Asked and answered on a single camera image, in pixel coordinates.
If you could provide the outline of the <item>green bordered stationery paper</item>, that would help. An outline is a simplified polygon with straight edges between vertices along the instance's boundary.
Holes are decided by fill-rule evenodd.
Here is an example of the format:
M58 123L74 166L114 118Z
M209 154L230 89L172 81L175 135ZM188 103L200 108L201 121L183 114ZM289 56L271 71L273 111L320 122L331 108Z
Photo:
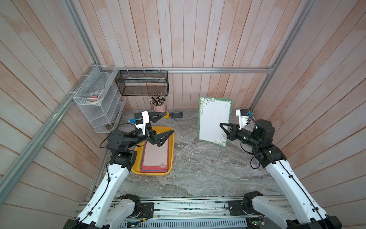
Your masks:
M233 101L224 98L199 98L198 139L220 147L227 147L228 139L220 123L229 123Z

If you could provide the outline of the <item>yellow plastic storage tray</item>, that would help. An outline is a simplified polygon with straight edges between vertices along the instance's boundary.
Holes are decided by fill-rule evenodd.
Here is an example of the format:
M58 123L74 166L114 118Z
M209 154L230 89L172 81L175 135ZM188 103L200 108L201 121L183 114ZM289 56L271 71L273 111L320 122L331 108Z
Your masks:
M166 176L173 167L174 134L158 147L146 141L142 147L135 147L136 161L132 172L144 176Z

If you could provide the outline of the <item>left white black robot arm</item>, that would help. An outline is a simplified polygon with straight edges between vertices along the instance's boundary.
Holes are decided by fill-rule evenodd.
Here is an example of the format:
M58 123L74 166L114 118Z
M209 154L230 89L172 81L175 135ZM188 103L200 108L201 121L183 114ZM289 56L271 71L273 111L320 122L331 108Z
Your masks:
M128 122L134 126L134 130L125 133L116 128L108 134L105 141L106 148L111 151L111 157L105 165L106 175L83 211L76 219L67 220L64 228L111 229L128 217L143 219L138 196L128 194L113 210L110 206L135 163L137 151L133 148L141 147L142 143L146 142L161 147L174 133L169 130L158 134L152 128L152 123L156 123L166 115L166 112L135 113L134 118Z

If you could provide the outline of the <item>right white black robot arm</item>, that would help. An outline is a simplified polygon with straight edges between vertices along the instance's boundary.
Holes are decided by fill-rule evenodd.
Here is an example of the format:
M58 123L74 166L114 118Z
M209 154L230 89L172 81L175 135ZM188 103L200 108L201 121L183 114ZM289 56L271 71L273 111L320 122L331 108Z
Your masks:
M294 211L291 214L272 204L262 193L253 191L243 196L243 213L261 214L282 229L342 228L338 217L328 215L311 197L281 149L272 143L275 128L270 121L257 120L252 131L241 129L239 124L221 123L220 127L229 140L251 146L253 157L277 182Z

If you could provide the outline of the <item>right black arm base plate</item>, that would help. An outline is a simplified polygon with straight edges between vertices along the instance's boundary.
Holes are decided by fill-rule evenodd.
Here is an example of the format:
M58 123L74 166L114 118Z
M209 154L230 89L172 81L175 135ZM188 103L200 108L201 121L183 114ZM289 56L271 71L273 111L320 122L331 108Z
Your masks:
M231 200L226 202L225 208L231 216L262 216L260 212L254 210L251 200Z

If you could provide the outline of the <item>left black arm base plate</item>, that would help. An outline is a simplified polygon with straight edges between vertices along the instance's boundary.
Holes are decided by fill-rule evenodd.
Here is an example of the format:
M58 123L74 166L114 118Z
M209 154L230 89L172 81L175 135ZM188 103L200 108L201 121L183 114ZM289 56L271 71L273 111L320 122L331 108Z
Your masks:
M150 219L154 215L154 203L153 202L146 202L141 203L140 211L137 217L127 217L127 219Z

